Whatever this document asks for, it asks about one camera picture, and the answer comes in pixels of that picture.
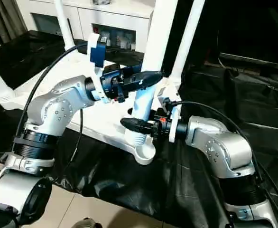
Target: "floor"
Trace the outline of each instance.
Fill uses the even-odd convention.
[[[104,228],[162,228],[161,221],[100,199],[85,198],[55,185],[43,217],[23,228],[71,228],[85,217],[101,223]],[[174,228],[168,224],[163,227]]]

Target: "robotic arm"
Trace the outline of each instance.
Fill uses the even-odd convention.
[[[123,102],[128,92],[150,87],[163,76],[155,71],[136,72],[119,65],[106,67],[100,77],[105,95]],[[78,76],[30,103],[25,130],[15,138],[15,151],[0,173],[0,228],[31,224],[43,215],[52,189],[44,177],[54,165],[56,144],[73,115],[100,99],[93,80]]]
[[[188,124],[178,121],[175,128],[161,108],[151,119],[153,123],[123,118],[121,124],[131,131],[151,134],[154,138],[175,131],[173,134],[177,138],[185,140],[187,145],[199,149],[207,157],[218,178],[231,221],[265,221],[278,228],[270,201],[256,181],[250,145],[243,137],[228,131],[220,121],[198,116],[191,116]]]

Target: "cabinet door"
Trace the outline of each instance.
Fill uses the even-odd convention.
[[[93,32],[92,24],[113,27],[113,29],[132,30],[136,32],[136,51],[145,52],[148,39],[149,19],[102,12],[93,9],[79,8],[78,10],[85,40],[87,40],[89,35]]]
[[[51,16],[46,26],[58,25],[57,23],[56,25],[54,25],[53,18],[52,18],[57,16],[56,8],[53,3],[40,2],[35,0],[17,0],[17,4],[19,6],[19,9],[21,11],[22,17],[24,19],[24,22],[28,30],[36,30],[36,31],[39,30],[40,25],[37,25],[35,19],[40,18],[40,21],[41,20],[47,21],[47,17],[43,19],[42,15]],[[64,6],[64,12],[66,17],[69,20],[73,37],[75,39],[83,39],[78,8],[71,7],[71,6]]]

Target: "black cable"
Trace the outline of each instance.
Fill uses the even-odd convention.
[[[24,118],[25,118],[25,114],[27,112],[27,109],[28,109],[28,106],[31,102],[31,100],[33,99],[34,97],[34,94],[36,92],[36,90],[38,89],[39,85],[41,84],[42,80],[46,77],[46,75],[48,74],[48,72],[63,58],[65,57],[66,55],[68,55],[69,53],[71,53],[72,51],[80,48],[80,47],[84,47],[84,46],[87,46],[87,43],[82,43],[82,44],[79,44],[79,45],[76,45],[76,46],[73,46],[72,48],[68,49],[67,51],[65,51],[62,55],[60,55],[54,62],[52,62],[51,65],[49,65],[48,68],[46,68],[46,70],[42,73],[42,75],[40,76],[40,78],[37,80],[36,84],[34,85],[32,91],[30,92],[29,96],[28,96],[28,99],[26,101],[26,104],[24,106],[24,109],[23,109],[23,112],[22,112],[22,115],[21,115],[21,118],[20,118],[20,121],[18,123],[18,126],[17,126],[17,130],[16,130],[16,137],[18,137],[20,135],[20,132],[21,132],[21,129],[22,129],[22,125],[24,124]],[[12,145],[12,148],[11,148],[11,151],[14,152],[14,149],[15,149],[15,143],[13,143]]]
[[[275,203],[275,201],[272,199],[272,197],[271,197],[269,191],[265,189],[265,193],[266,193],[267,198],[269,199],[271,205],[274,207],[275,211],[278,213],[278,206],[277,206],[277,204]]]
[[[275,192],[278,195],[278,187],[277,187],[277,185],[275,184],[275,182],[273,181],[273,179],[271,178],[269,173],[266,171],[266,169],[263,167],[263,165],[260,162],[258,162],[258,164],[259,164],[259,167],[261,168],[261,170],[263,171],[263,173],[267,176],[268,180],[271,182],[272,187],[274,188]]]
[[[248,137],[243,133],[243,131],[241,130],[241,128],[232,120],[230,119],[229,117],[227,117],[225,114],[223,114],[222,112],[218,111],[217,109],[213,108],[213,107],[210,107],[206,104],[202,104],[202,103],[199,103],[199,102],[194,102],[194,101],[178,101],[178,102],[172,102],[171,103],[173,106],[177,106],[177,105],[182,105],[182,104],[186,104],[186,105],[197,105],[197,106],[201,106],[201,107],[204,107],[204,108],[207,108],[211,111],[213,111],[214,113],[216,113],[217,115],[221,116],[222,118],[224,118],[225,120],[227,120],[231,125],[233,125],[233,127],[237,130],[238,134],[240,136],[242,136],[249,144],[250,148],[252,149],[251,145],[250,145],[250,142],[249,142],[249,139]],[[253,161],[253,164],[255,166],[255,170],[256,170],[256,173],[260,179],[260,182],[262,182],[262,176],[261,176],[261,173],[260,173],[260,170],[259,170],[259,165],[260,167],[262,168],[262,171],[264,174],[266,174],[266,177],[267,179],[271,182],[271,185],[273,186],[274,190],[276,191],[277,195],[278,195],[278,187],[276,186],[276,184],[274,183],[273,179],[270,177],[269,173],[267,172],[267,170],[259,163],[257,162],[257,159],[256,159],[256,156],[255,156],[255,153],[254,151],[252,150],[252,161]],[[269,195],[269,201],[271,202],[274,202],[273,199],[270,197]],[[276,204],[274,204],[274,207],[276,207],[276,210],[277,210],[277,213],[278,213],[278,207]]]
[[[74,149],[74,153],[72,154],[71,158],[69,159],[68,164],[63,169],[61,177],[63,177],[64,173],[66,172],[66,170],[68,169],[70,164],[74,161],[74,158],[75,158],[76,154],[78,153],[78,148],[79,148],[79,144],[80,144],[81,137],[82,137],[82,131],[83,131],[83,109],[80,109],[80,130],[79,130],[79,137],[78,137],[75,149]],[[56,183],[57,180],[59,180],[59,178],[60,178],[60,176],[56,177],[52,181],[52,184]]]

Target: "black fabric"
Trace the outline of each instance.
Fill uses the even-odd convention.
[[[0,48],[0,74],[13,88],[63,51],[61,39],[53,35],[31,31],[19,39]],[[12,50],[16,58],[9,60]],[[129,59],[129,53],[116,50],[111,52],[111,60],[115,60],[115,54],[121,61]],[[139,55],[131,55],[132,61],[140,59]],[[218,68],[192,69],[185,76],[180,95],[183,100],[217,108],[239,124],[258,160],[278,184],[278,79],[234,74]],[[10,151],[20,114],[20,110],[4,111],[0,107],[1,153]],[[218,119],[204,109],[184,106],[184,121],[190,115]],[[77,137],[77,132],[66,129],[60,139],[55,152],[54,178],[62,174]],[[98,197],[177,227],[224,227],[220,196],[215,196],[218,189],[212,185],[217,181],[207,175],[210,172],[203,154],[182,141],[161,142],[156,145],[154,161],[141,166],[131,154],[83,136],[75,162],[58,184],[66,190]]]

